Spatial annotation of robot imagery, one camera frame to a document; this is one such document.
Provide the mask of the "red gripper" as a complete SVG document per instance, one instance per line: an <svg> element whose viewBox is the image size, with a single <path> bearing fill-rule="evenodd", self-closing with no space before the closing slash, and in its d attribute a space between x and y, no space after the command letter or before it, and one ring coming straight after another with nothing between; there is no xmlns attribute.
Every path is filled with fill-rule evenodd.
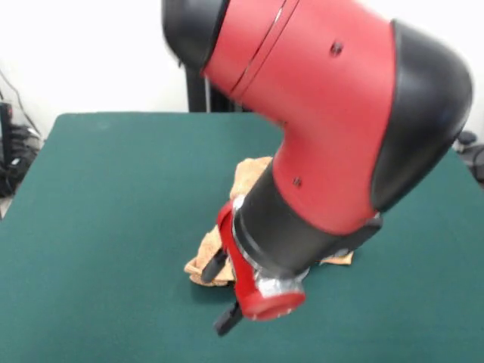
<svg viewBox="0 0 484 363"><path fill-rule="evenodd" d="M242 199L228 201L220 209L217 224L224 251L217 251L202 270L202 282L212 282L224 268L228 254L237 301L215 320L213 327L218 336L228 334L244 317L253 321L280 318L306 300L302 283L305 275L285 279L272 277L246 259L234 232L234 217L242 203Z"/></svg>

